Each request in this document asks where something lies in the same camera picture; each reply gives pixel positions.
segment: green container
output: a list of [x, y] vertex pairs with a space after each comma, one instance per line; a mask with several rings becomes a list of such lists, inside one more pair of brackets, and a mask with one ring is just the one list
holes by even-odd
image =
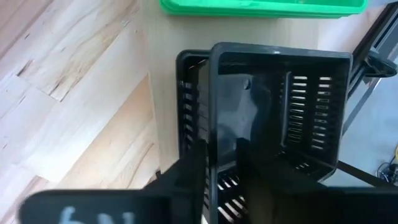
[[359, 14], [368, 0], [160, 0], [169, 14], [336, 18]]

